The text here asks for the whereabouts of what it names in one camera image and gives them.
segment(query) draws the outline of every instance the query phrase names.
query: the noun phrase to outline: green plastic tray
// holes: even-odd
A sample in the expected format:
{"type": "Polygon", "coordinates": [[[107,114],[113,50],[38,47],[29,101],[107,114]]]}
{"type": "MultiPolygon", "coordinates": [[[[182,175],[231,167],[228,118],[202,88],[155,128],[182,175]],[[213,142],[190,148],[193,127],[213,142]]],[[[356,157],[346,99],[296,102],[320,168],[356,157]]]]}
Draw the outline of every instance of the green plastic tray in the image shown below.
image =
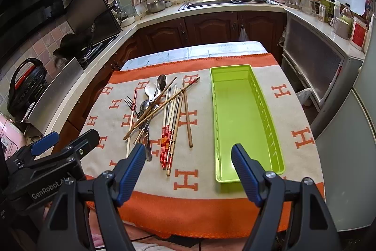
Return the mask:
{"type": "Polygon", "coordinates": [[[213,67],[215,179],[239,182],[231,148],[240,143],[265,170],[285,171],[277,133],[268,105],[250,65],[213,67]]]}

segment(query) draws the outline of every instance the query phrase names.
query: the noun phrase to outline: white mug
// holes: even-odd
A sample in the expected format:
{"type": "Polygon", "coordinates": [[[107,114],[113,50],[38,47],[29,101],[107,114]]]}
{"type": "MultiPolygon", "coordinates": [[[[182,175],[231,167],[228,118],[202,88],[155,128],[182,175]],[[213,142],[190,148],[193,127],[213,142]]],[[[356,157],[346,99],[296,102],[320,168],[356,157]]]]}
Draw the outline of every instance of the white mug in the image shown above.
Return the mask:
{"type": "Polygon", "coordinates": [[[336,17],[335,19],[333,18],[330,21],[330,26],[333,27],[334,33],[337,34],[338,36],[348,39],[349,36],[349,24],[345,22],[343,19],[340,19],[339,17],[336,17]]]}

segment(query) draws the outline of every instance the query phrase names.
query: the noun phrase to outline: screw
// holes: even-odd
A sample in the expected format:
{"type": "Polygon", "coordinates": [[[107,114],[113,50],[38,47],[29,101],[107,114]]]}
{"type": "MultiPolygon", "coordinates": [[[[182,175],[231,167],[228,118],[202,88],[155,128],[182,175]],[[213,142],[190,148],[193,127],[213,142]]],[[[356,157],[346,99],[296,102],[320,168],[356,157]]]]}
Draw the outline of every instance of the screw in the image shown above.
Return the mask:
{"type": "Polygon", "coordinates": [[[114,173],[111,170],[105,170],[104,172],[102,172],[102,175],[106,179],[109,179],[109,178],[112,178],[114,176],[114,173]]]}
{"type": "Polygon", "coordinates": [[[307,185],[312,185],[313,184],[313,180],[311,178],[304,178],[303,179],[303,182],[307,185]]]}
{"type": "Polygon", "coordinates": [[[276,173],[274,171],[267,171],[265,172],[265,175],[269,178],[269,179],[273,179],[276,177],[276,173]]]}
{"type": "Polygon", "coordinates": [[[67,184],[67,185],[71,185],[71,184],[74,183],[74,179],[71,178],[71,177],[68,177],[68,178],[66,178],[66,179],[64,180],[64,182],[65,182],[65,184],[67,184]]]}

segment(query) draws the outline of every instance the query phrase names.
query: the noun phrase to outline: refrigerator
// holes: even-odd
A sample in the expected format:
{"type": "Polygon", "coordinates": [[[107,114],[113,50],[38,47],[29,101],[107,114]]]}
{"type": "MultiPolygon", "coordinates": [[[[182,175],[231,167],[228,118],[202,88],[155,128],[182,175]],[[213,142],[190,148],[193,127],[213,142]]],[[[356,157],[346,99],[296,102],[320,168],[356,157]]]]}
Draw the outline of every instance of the refrigerator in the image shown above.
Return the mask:
{"type": "Polygon", "coordinates": [[[376,217],[375,16],[372,19],[368,50],[358,77],[316,139],[326,204],[338,231],[366,227],[376,217]]]}

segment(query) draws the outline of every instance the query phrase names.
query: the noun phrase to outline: sink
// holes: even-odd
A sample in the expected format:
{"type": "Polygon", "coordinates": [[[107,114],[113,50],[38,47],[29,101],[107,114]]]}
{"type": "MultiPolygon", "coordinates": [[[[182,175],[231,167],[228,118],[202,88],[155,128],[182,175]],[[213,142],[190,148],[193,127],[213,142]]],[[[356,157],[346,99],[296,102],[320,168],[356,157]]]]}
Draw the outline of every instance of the sink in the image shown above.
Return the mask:
{"type": "Polygon", "coordinates": [[[231,0],[198,0],[194,2],[186,2],[178,9],[178,11],[184,10],[184,9],[190,9],[190,8],[220,5],[220,4],[232,4],[232,1],[231,0]]]}

